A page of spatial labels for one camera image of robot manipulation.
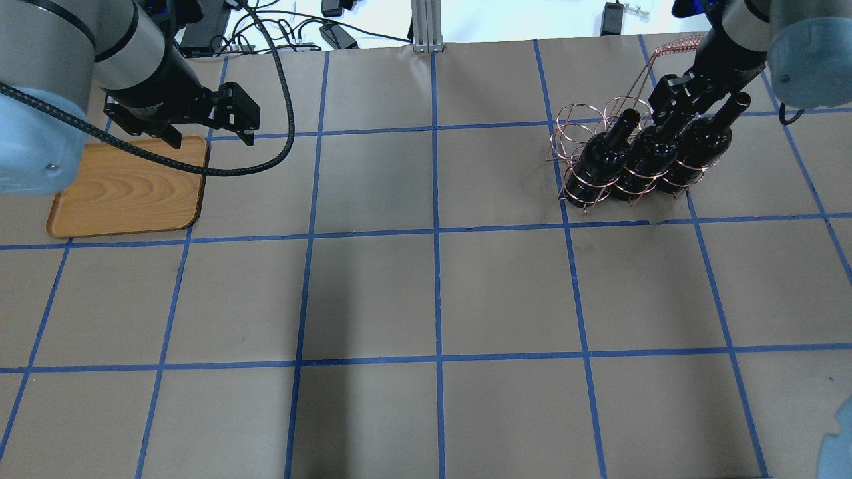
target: wooden tray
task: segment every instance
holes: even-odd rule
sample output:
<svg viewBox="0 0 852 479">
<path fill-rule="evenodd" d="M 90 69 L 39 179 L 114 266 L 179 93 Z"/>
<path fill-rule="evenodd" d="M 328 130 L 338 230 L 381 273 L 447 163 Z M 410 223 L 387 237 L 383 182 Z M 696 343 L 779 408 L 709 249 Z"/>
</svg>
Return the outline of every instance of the wooden tray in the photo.
<svg viewBox="0 0 852 479">
<path fill-rule="evenodd" d="M 206 166 L 207 141 L 162 140 L 134 145 L 178 161 Z M 145 233 L 189 228 L 201 213 L 204 177 L 141 159 L 107 144 L 86 145 L 77 179 L 54 197 L 47 232 L 54 238 Z"/>
</svg>

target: metal post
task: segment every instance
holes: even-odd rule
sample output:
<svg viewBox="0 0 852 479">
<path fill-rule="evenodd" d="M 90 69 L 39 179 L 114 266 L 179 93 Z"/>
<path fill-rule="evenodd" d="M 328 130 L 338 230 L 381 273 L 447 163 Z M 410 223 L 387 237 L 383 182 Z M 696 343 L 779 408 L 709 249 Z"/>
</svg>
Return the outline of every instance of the metal post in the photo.
<svg viewBox="0 0 852 479">
<path fill-rule="evenodd" d="M 416 53 L 444 51 L 440 33 L 440 0 L 412 0 L 412 25 Z"/>
</svg>

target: wine bottle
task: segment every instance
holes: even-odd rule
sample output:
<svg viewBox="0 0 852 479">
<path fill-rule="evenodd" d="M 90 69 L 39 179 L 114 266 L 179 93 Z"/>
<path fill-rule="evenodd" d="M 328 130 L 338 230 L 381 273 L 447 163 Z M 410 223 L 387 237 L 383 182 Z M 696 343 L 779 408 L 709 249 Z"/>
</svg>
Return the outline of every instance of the wine bottle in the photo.
<svg viewBox="0 0 852 479">
<path fill-rule="evenodd" d="M 693 121 L 680 137 L 680 151 L 657 189 L 678 195 L 713 166 L 731 146 L 731 124 L 751 105 L 747 93 L 731 95 L 718 113 Z"/>
<path fill-rule="evenodd" d="M 610 131 L 592 136 L 573 167 L 562 196 L 578 208 L 587 208 L 607 197 L 625 167 L 630 143 L 627 138 L 639 125 L 638 111 L 626 109 Z"/>
<path fill-rule="evenodd" d="M 694 117 L 694 109 L 686 105 L 661 125 L 649 126 L 639 133 L 627 155 L 625 168 L 613 185 L 613 197 L 636 201 L 650 192 L 677 157 L 677 135 Z"/>
</svg>

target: gridded tabletop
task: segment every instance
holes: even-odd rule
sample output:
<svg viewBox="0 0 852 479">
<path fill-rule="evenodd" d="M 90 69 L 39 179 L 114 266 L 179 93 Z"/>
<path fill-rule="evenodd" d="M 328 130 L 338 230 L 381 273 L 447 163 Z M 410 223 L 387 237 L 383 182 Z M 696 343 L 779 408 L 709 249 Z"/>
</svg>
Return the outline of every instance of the gridded tabletop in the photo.
<svg viewBox="0 0 852 479">
<path fill-rule="evenodd" d="M 852 395 L 852 108 L 781 127 L 761 76 L 685 198 L 556 200 L 553 116 L 673 38 L 283 55 L 290 157 L 186 232 L 59 241 L 1 198 L 0 476 L 813 477 Z M 270 58 L 192 65 L 262 106 L 252 148 L 184 127 L 211 165 L 283 146 Z"/>
</svg>

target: light blue object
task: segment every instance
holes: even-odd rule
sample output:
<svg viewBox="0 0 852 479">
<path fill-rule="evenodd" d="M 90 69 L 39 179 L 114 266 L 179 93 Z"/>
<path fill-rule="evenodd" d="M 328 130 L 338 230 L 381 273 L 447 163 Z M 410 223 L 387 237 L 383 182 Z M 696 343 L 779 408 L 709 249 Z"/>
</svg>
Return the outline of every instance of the light blue object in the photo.
<svg viewBox="0 0 852 479">
<path fill-rule="evenodd" d="M 852 479 L 852 397 L 840 407 L 837 419 L 840 434 L 822 439 L 816 479 Z"/>
<path fill-rule="evenodd" d="M 70 100 L 38 89 L 21 91 L 85 119 Z M 0 194 L 53 194 L 77 176 L 86 134 L 0 95 Z"/>
<path fill-rule="evenodd" d="M 795 108 L 852 101 L 852 19 L 817 17 L 782 30 L 769 45 L 772 89 Z"/>
</svg>

